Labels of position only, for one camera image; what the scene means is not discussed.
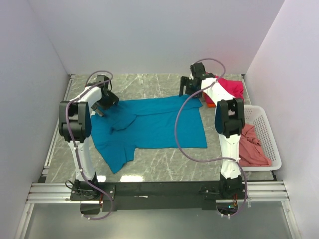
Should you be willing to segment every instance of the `table surface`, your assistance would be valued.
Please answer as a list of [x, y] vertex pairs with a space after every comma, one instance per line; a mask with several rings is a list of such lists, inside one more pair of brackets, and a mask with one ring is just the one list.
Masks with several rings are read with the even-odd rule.
[[[180, 77], [188, 74], [119, 74], [114, 75], [113, 90], [120, 100], [161, 98], [177, 95]], [[71, 76], [67, 99], [72, 99], [84, 89], [87, 75]], [[229, 80], [243, 80], [241, 75], [225, 75]], [[250, 104], [246, 91], [245, 104]], [[208, 148], [190, 148], [185, 152], [200, 160], [221, 157], [218, 134], [214, 126], [215, 110], [203, 102], [199, 109], [203, 121]], [[196, 163], [178, 149], [136, 149], [134, 160], [128, 162], [116, 174], [113, 174], [100, 153], [95, 149], [92, 138], [89, 138], [90, 155], [93, 167], [98, 176], [105, 176], [108, 182], [120, 181], [201, 181], [219, 180], [222, 162]], [[54, 136], [53, 149], [49, 156], [49, 170], [46, 183], [61, 183], [75, 179], [75, 165], [71, 150], [58, 133]], [[270, 171], [246, 172], [249, 180], [273, 180]]]

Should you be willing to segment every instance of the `cable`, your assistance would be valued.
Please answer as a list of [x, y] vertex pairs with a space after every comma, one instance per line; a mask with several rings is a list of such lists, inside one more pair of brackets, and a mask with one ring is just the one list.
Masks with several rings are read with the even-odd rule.
[[237, 162], [236, 159], [234, 158], [229, 158], [229, 157], [220, 157], [220, 158], [215, 158], [215, 159], [209, 159], [209, 160], [198, 160], [198, 159], [195, 159], [189, 155], [187, 155], [184, 150], [180, 147], [180, 144], [179, 144], [179, 141], [178, 141], [178, 136], [177, 136], [177, 125], [178, 125], [178, 120], [179, 120], [179, 117], [180, 117], [180, 113], [181, 111], [184, 109], [185, 105], [187, 104], [187, 102], [193, 98], [193, 96], [197, 95], [198, 93], [200, 92], [203, 92], [204, 90], [207, 90], [208, 88], [212, 87], [216, 82], [218, 82], [218, 80], [223, 77], [226, 73], [226, 67], [224, 66], [223, 63], [221, 63], [219, 60], [216, 60], [214, 58], [203, 58], [203, 59], [200, 59], [198, 61], [196, 61], [195, 63], [198, 63], [198, 62], [201, 62], [201, 61], [204, 61], [204, 60], [212, 60], [212, 61], [216, 61], [217, 63], [219, 63], [222, 67], [223, 67], [223, 73], [217, 77], [216, 81], [214, 81], [210, 86], [207, 86], [201, 90], [198, 90], [196, 91], [195, 93], [193, 93], [192, 95], [190, 95], [186, 100], [185, 102], [182, 104], [182, 106], [180, 107], [179, 111], [178, 111], [178, 114], [177, 114], [177, 117], [176, 117], [176, 120], [175, 120], [175, 126], [174, 126], [174, 135], [175, 135], [175, 141], [176, 141], [176, 144], [178, 146], [178, 149], [181, 151], [181, 153], [188, 159], [194, 161], [194, 162], [197, 162], [197, 163], [208, 163], [208, 162], [215, 162], [215, 161], [219, 161], [219, 160], [224, 160], [224, 159], [227, 159], [227, 160], [232, 160], [232, 161], [235, 161], [240, 169], [240, 171], [242, 172], [243, 176], [244, 176], [244, 182], [245, 182], [245, 197], [244, 197], [244, 202], [243, 204], [241, 205], [241, 207], [238, 209], [237, 212], [235, 212], [234, 214], [230, 215], [231, 217], [232, 216], [235, 216], [237, 215], [240, 211], [243, 210], [244, 208], [244, 205], [246, 203], [246, 200], [247, 200], [247, 178], [246, 178], [246, 175], [245, 175], [245, 172], [243, 170], [243, 168], [239, 165], [239, 163]]
[[85, 218], [89, 219], [89, 220], [100, 220], [100, 219], [104, 219], [106, 217], [108, 217], [111, 212], [113, 211], [113, 207], [114, 207], [114, 204], [113, 204], [113, 199], [111, 198], [111, 196], [109, 194], [107, 194], [106, 192], [104, 192], [102, 189], [96, 187], [95, 185], [93, 185], [92, 183], [89, 182], [89, 180], [87, 179], [87, 177], [85, 176], [85, 173], [83, 171], [83, 168], [82, 168], [82, 165], [81, 165], [81, 161], [80, 161], [80, 156], [79, 156], [79, 152], [78, 152], [78, 146], [76, 145], [76, 141], [75, 141], [75, 138], [74, 138], [74, 135], [72, 133], [72, 130], [71, 130], [71, 126], [70, 126], [70, 120], [69, 120], [69, 108], [70, 108], [70, 105], [73, 104], [74, 102], [80, 100], [83, 96], [85, 96], [91, 89], [93, 89], [94, 87], [96, 86], [100, 86], [102, 84], [105, 84], [107, 82], [110, 82], [112, 79], [113, 79], [113, 74], [109, 71], [104, 71], [104, 70], [101, 70], [101, 71], [95, 71], [93, 72], [89, 77], [88, 79], [86, 80], [85, 82], [85, 85], [87, 85], [87, 83], [89, 82], [89, 80], [91, 79], [91, 77], [96, 74], [96, 73], [99, 73], [99, 72], [105, 72], [105, 73], [108, 73], [111, 75], [110, 79], [106, 80], [106, 81], [103, 81], [103, 82], [99, 82], [99, 83], [96, 83], [92, 86], [90, 86], [88, 89], [86, 89], [85, 91], [83, 91], [78, 97], [70, 100], [68, 102], [68, 104], [66, 105], [66, 109], [65, 109], [65, 117], [66, 117], [66, 124], [67, 124], [67, 128], [68, 128], [68, 131], [69, 131], [69, 134], [70, 134], [70, 137], [71, 137], [71, 140], [73, 142], [73, 146], [74, 146], [74, 151], [75, 151], [75, 155], [76, 155], [76, 161], [78, 163], [78, 166], [79, 166], [79, 171], [81, 173], [81, 176], [83, 177], [84, 181], [90, 185], [92, 188], [94, 188], [95, 190], [103, 193], [105, 196], [107, 196], [107, 198], [110, 200], [111, 202], [111, 208], [109, 210], [109, 212], [102, 216], [102, 217], [99, 217], [99, 218], [91, 218], [87, 215], [83, 215]]
[[73, 188], [70, 188], [66, 183], [70, 183], [70, 184], [72, 184], [72, 186], [74, 186], [74, 183], [72, 183], [70, 180], [66, 180], [65, 181], [65, 187], [67, 187], [68, 189], [71, 189], [71, 190], [73, 190]]

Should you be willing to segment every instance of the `clothing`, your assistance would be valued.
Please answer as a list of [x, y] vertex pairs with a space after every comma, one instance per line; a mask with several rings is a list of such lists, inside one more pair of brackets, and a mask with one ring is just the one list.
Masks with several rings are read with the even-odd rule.
[[239, 165], [242, 167], [269, 167], [272, 162], [267, 158], [257, 138], [255, 126], [245, 124], [239, 140]]
[[[174, 124], [187, 97], [119, 101], [102, 110], [104, 117], [92, 116], [94, 145], [111, 171], [132, 161], [135, 148], [177, 148]], [[180, 114], [177, 133], [182, 148], [207, 148], [201, 106], [199, 99], [191, 99]]]
[[[242, 81], [230, 81], [226, 80], [225, 78], [220, 78], [218, 83], [232, 96], [235, 98], [242, 98], [244, 99], [244, 84]], [[208, 107], [216, 107], [215, 102], [206, 94], [204, 93], [205, 101]]]

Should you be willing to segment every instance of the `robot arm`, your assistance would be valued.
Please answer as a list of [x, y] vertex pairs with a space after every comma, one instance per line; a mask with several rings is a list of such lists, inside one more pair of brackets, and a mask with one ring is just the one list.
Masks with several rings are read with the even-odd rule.
[[[191, 76], [181, 77], [179, 95], [192, 95], [205, 89], [204, 92], [216, 103], [215, 128], [219, 135], [222, 157], [239, 158], [239, 140], [244, 127], [244, 102], [229, 94], [212, 73], [206, 73], [202, 63], [191, 65]], [[201, 97], [202, 92], [194, 97]], [[242, 191], [241, 172], [233, 160], [224, 159], [220, 173], [221, 187], [225, 197], [230, 197]]]
[[[101, 81], [106, 81], [109, 78], [103, 75], [97, 77], [96, 83]], [[93, 85], [87, 85], [84, 92]], [[76, 145], [78, 147], [78, 154], [80, 158], [80, 163], [83, 168], [86, 178], [90, 181], [94, 180], [96, 177], [95, 170], [92, 165], [92, 160], [89, 152], [89, 141], [88, 137], [91, 135], [91, 120], [90, 120], [90, 108], [93, 109], [97, 114], [103, 116], [103, 113], [98, 109], [98, 107], [104, 110], [108, 109], [112, 105], [116, 105], [119, 98], [114, 95], [110, 90], [108, 90], [108, 83], [96, 86], [89, 90], [80, 100], [75, 101], [69, 108], [69, 116], [78, 116], [78, 119], [69, 119], [72, 128], [72, 133], [76, 140]], [[76, 168], [76, 179], [79, 181], [85, 181], [79, 171], [78, 161], [76, 159], [76, 154], [74, 150], [74, 144], [71, 141], [70, 134], [67, 129], [65, 109], [69, 101], [62, 101], [60, 103], [60, 115], [59, 115], [59, 133], [68, 142], [68, 145], [72, 151], [73, 160]]]

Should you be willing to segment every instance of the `basket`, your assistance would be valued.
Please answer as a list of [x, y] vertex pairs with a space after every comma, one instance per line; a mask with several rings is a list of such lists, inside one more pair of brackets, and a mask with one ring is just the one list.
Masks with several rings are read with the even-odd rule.
[[271, 171], [281, 167], [281, 159], [271, 131], [266, 113], [259, 106], [244, 106], [245, 123], [255, 126], [255, 132], [258, 139], [261, 141], [261, 147], [265, 155], [272, 161], [270, 167], [243, 167], [244, 171]]

